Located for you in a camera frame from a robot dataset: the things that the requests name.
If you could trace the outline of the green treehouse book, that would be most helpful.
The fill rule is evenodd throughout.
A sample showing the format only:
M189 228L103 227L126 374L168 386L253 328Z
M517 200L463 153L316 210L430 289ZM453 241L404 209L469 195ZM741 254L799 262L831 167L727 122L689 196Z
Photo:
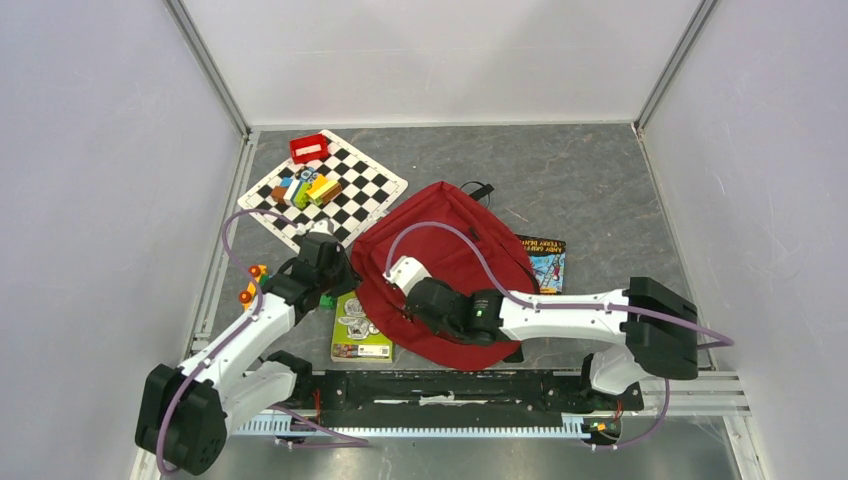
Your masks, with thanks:
M366 316L364 307L351 291L336 302L330 345L334 362L391 363L394 343Z

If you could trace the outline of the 169-storey treehouse book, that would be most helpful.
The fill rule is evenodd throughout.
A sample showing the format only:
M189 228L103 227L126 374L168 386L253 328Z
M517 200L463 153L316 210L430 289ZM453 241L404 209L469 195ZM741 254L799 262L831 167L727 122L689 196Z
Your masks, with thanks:
M562 240L518 235L527 252L542 294L564 292L567 243Z

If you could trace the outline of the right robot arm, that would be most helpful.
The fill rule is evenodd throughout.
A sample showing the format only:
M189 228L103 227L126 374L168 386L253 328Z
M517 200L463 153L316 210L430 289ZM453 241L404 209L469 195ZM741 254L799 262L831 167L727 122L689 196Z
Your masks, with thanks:
M577 382L580 400L602 408L649 376L698 376L695 305L649 277L625 289L589 295L534 295L496 289L464 295L430 277L400 287L405 311L434 334L461 345L492 346L532 338L607 344L590 355Z

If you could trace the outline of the toy block train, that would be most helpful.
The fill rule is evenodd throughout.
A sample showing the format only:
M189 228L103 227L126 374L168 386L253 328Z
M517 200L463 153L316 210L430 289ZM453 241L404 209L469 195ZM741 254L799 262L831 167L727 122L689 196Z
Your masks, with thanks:
M248 273L251 280L248 282L244 290L238 294L238 300L243 309L247 311L253 304L258 288L261 287L269 278L268 268L264 264L254 264L248 268ZM337 306L337 299L332 296L323 294L319 299L319 307L323 309L334 309Z

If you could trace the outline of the red plastic box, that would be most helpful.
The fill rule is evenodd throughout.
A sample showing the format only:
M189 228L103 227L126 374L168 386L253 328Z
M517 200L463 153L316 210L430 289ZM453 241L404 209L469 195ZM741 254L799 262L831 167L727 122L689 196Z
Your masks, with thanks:
M330 156L329 141L321 133L292 139L289 150L295 164L324 160Z

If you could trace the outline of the colourful toy block cluster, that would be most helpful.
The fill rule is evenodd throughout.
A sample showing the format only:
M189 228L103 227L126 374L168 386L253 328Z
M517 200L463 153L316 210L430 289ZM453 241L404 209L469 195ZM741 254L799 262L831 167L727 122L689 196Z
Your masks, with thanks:
M283 173L281 179L272 184L268 196L276 203L304 210L308 205L324 207L334 201L343 191L338 180L333 180L311 167Z

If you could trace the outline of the black white chess mat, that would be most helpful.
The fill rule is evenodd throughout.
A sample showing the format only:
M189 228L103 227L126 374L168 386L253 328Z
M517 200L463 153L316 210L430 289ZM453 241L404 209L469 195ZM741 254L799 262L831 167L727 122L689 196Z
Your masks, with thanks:
M297 251L306 228L325 220L345 246L381 218L408 182L329 130L290 143L290 157L237 204Z

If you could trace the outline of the red backpack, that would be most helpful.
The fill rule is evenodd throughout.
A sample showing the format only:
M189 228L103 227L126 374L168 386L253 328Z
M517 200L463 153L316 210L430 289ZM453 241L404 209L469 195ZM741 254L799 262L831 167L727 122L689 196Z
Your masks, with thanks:
M535 293L538 284L518 237L460 188L434 183L397 206L354 242L351 263L361 276L356 295L367 317L395 344L440 366L474 371L522 357L515 341L462 345L431 333L405 317L403 293L383 277L387 262L401 256L420 261L435 278L469 295L491 289Z

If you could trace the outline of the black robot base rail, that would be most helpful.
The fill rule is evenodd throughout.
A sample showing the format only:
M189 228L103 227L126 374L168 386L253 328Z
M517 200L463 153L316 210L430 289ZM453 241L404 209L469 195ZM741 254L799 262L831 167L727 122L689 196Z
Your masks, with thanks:
M317 371L297 359L295 371L294 391L282 406L313 412L334 429L555 427L564 414L644 408L638 384L618 395L599 393L569 370Z

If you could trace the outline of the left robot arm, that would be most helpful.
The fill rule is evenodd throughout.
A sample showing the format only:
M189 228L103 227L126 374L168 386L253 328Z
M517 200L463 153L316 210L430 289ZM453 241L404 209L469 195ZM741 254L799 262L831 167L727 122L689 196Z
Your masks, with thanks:
M135 443L153 454L161 474L200 475L228 437L262 410L280 402L306 405L314 394L310 367L285 352L248 369L267 347L316 309L324 294L340 295L360 283L341 243L310 231L296 257L259 289L257 297L205 349L176 367L160 364L147 376Z

